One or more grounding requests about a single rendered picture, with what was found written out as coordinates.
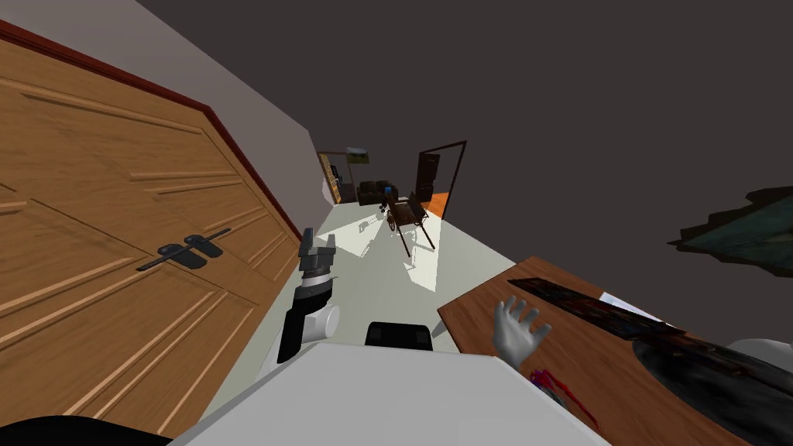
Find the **black flat keyboard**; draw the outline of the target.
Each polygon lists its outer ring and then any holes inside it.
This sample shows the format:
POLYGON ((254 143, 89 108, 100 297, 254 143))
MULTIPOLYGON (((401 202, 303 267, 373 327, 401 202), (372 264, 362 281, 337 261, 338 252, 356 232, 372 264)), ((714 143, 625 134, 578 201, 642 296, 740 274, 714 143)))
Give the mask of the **black flat keyboard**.
POLYGON ((509 283, 626 341, 685 333, 662 321, 650 319, 538 277, 513 279, 509 283))

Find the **white paper sheet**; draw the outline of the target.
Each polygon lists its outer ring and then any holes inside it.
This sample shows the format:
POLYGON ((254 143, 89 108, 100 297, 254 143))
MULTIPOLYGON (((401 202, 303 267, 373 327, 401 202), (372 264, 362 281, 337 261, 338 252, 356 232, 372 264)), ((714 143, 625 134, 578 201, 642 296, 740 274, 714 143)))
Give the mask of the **white paper sheet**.
POLYGON ((608 314, 610 319, 621 325, 634 328, 642 327, 647 330, 667 326, 662 320, 633 307, 612 294, 603 293, 599 298, 599 306, 605 314, 608 314))

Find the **dark sofa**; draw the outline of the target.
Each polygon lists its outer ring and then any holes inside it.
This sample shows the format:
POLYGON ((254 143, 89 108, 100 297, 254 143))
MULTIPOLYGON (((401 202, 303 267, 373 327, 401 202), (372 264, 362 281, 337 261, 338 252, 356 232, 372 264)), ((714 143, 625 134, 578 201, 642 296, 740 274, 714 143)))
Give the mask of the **dark sofa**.
POLYGON ((390 195, 395 200, 399 199, 397 187, 388 180, 362 181, 356 189, 359 204, 382 204, 386 200, 386 188, 390 189, 390 195))

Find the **dark framed wall picture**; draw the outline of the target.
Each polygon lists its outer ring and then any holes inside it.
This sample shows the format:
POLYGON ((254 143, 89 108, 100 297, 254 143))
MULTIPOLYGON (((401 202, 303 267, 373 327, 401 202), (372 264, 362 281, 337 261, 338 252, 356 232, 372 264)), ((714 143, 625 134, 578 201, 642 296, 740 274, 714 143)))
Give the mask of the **dark framed wall picture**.
POLYGON ((705 224, 683 228, 670 245, 793 278, 793 186, 752 191, 746 199, 750 203, 744 208, 711 214, 705 224))

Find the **brown wooden chair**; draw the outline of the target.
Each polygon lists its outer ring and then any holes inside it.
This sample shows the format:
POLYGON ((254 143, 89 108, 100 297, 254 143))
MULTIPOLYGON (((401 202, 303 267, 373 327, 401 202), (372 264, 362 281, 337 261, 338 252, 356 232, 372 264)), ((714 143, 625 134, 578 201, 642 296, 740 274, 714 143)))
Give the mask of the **brown wooden chair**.
POLYGON ((435 249, 435 245, 424 227, 424 220, 428 218, 427 210, 419 202, 414 192, 411 192, 410 196, 404 200, 395 200, 392 196, 387 195, 385 216, 390 230, 399 234, 408 257, 411 257, 411 251, 407 248, 407 243, 401 230, 405 225, 415 225, 420 228, 427 237, 431 248, 435 249))

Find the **grey hand sculpture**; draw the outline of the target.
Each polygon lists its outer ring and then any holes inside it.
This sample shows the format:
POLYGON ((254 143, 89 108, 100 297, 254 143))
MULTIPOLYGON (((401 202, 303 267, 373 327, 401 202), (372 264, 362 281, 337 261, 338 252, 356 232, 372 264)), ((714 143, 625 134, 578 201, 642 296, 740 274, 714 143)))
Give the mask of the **grey hand sculpture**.
POLYGON ((506 301, 500 301, 493 313, 493 346, 499 358, 518 372, 526 359, 536 352, 552 330, 550 324, 543 324, 532 331, 531 325, 540 312, 537 308, 533 308, 523 319, 520 319, 526 306, 525 300, 519 301, 513 295, 506 301))

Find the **red thin object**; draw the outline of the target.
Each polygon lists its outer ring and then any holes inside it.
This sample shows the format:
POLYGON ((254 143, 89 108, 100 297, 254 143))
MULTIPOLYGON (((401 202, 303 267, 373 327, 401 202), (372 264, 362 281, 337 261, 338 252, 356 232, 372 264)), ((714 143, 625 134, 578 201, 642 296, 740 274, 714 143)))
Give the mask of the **red thin object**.
POLYGON ((577 399, 577 396, 550 371, 547 369, 535 369, 530 373, 529 380, 539 390, 549 395, 553 401, 557 402, 565 409, 570 410, 568 403, 572 403, 581 413, 586 416, 594 431, 598 434, 602 433, 602 428, 598 420, 585 407, 585 405, 577 399))

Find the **brown wooden shelf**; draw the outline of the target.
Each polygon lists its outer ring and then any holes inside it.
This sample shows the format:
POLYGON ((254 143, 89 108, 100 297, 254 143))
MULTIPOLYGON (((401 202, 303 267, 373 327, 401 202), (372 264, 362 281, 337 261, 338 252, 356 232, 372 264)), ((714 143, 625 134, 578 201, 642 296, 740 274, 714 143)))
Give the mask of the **brown wooden shelf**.
POLYGON ((327 155, 324 153, 318 153, 318 159, 322 166, 322 170, 324 171, 324 176, 328 184, 328 189, 330 190, 333 203, 339 204, 342 198, 338 190, 338 182, 336 176, 333 174, 333 170, 331 168, 330 160, 327 157, 327 155))

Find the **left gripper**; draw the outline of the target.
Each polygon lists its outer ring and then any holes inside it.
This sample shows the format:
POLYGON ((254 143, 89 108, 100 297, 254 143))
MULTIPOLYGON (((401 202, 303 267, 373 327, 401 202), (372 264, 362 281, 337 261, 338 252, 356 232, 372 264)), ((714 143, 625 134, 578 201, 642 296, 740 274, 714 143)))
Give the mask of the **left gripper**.
POLYGON ((299 270, 303 280, 328 275, 334 262, 335 235, 328 235, 325 246, 313 247, 313 243, 314 228, 305 228, 299 246, 299 270))

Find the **brown wooden door leaf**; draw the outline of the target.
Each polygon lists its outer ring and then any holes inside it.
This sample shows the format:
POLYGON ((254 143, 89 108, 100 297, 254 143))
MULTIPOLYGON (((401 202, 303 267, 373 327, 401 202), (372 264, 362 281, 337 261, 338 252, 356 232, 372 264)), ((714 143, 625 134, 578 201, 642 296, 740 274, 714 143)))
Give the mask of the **brown wooden door leaf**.
POLYGON ((0 425, 80 415, 178 436, 296 263, 202 113, 0 40, 0 425), (200 269, 136 270, 225 228, 200 269))

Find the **brown wooden table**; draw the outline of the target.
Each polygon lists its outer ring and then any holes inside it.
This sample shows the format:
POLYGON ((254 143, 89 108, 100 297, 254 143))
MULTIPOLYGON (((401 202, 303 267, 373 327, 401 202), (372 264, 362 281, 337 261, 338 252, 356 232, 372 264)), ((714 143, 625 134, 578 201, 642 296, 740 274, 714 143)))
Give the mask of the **brown wooden table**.
POLYGON ((439 308, 458 350, 493 354, 494 308, 516 296, 539 310, 537 325, 552 326, 522 373, 549 370, 585 406, 579 417, 597 420, 599 433, 612 446, 749 446, 662 386, 639 363, 628 341, 511 285, 511 280, 534 276, 590 297, 602 294, 597 286, 530 257, 439 308))

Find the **dark brown open door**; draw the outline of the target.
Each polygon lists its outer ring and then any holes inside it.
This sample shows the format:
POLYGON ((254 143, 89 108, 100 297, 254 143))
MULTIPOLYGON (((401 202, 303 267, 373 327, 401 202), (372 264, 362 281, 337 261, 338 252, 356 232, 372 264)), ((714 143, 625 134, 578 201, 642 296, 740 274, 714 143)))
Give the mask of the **dark brown open door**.
POLYGON ((417 197, 419 199, 427 198, 427 201, 422 201, 422 203, 427 204, 427 209, 436 214, 441 220, 443 220, 445 218, 445 214, 447 214, 448 200, 451 197, 452 191, 454 190, 455 183, 458 178, 458 172, 465 155, 466 146, 467 141, 463 140, 460 142, 455 142, 455 144, 440 146, 438 148, 425 150, 419 153, 415 192, 417 193, 417 197), (458 159, 450 186, 448 188, 448 193, 438 193, 439 198, 435 199, 434 181, 436 179, 438 167, 440 165, 441 156, 439 153, 444 149, 452 149, 455 147, 459 147, 458 159))

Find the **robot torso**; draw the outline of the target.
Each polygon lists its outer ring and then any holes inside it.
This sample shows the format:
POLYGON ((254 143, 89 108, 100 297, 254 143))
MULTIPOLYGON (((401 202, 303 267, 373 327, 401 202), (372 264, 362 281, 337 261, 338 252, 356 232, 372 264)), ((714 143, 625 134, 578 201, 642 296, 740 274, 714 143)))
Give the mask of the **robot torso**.
POLYGON ((320 342, 169 446, 610 446, 489 355, 320 342))

